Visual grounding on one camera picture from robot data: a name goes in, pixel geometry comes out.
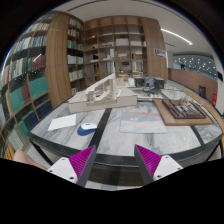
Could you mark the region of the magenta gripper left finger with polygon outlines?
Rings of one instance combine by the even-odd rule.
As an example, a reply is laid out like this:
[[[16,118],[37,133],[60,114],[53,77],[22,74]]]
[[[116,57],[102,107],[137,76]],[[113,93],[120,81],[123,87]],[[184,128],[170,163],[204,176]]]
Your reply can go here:
[[[95,146],[90,146],[70,158],[61,157],[48,172],[84,187],[96,157]]]

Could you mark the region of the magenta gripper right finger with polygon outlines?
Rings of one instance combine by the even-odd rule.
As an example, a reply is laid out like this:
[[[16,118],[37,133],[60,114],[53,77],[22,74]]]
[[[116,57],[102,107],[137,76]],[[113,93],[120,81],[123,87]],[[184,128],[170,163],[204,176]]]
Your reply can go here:
[[[160,156],[140,145],[135,145],[134,155],[145,185],[182,169],[169,155]]]

